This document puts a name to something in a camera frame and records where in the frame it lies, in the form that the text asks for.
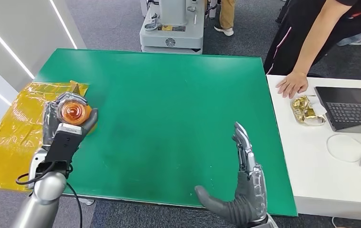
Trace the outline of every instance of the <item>person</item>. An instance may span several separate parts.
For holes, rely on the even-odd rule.
[[[222,0],[219,22],[214,25],[214,29],[223,32],[226,36],[232,36],[234,18],[235,0]]]
[[[361,33],[361,0],[295,0],[264,63],[267,74],[286,75],[278,93],[292,98],[308,87],[307,74],[336,43]]]

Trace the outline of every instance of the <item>humanoid robot hand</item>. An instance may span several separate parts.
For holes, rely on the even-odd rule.
[[[91,109],[87,100],[78,94],[65,92],[48,102],[44,109],[43,145],[32,157],[29,181],[19,181],[25,176],[23,174],[16,183],[33,189],[42,173],[49,171],[59,171],[68,178],[73,171],[71,162],[74,153],[97,121],[98,109]]]
[[[203,186],[196,186],[195,192],[201,204],[209,211],[228,220],[239,228],[278,228],[267,214],[267,192],[264,173],[256,163],[246,130],[235,123],[235,134],[239,155],[238,185],[235,199],[224,202],[210,196]]]

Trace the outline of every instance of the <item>khaki pants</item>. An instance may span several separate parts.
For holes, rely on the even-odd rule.
[[[207,1],[204,2],[204,9],[207,8]],[[219,23],[223,29],[233,27],[233,20],[235,18],[235,0],[222,0],[221,13],[219,15]]]

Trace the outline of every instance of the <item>black shirt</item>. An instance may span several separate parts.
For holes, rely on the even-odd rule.
[[[288,20],[293,29],[308,33],[325,0],[291,0]],[[336,0],[341,4],[352,6],[334,27],[332,34],[345,38],[361,33],[361,0]]]

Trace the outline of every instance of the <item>laptop keyboard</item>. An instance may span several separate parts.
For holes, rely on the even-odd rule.
[[[339,123],[361,124],[361,104],[326,103],[330,114]]]

